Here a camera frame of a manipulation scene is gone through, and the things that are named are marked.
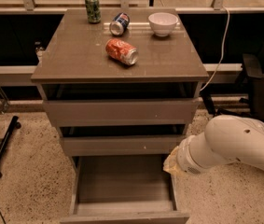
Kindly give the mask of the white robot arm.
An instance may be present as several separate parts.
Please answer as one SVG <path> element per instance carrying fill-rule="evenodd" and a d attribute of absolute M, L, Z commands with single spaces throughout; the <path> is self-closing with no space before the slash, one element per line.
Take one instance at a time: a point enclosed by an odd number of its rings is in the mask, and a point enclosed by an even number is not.
<path fill-rule="evenodd" d="M 264 171 L 264 122 L 217 116 L 207 123 L 203 133 L 182 140 L 165 160 L 163 170 L 171 175 L 199 175 L 234 162 Z"/>

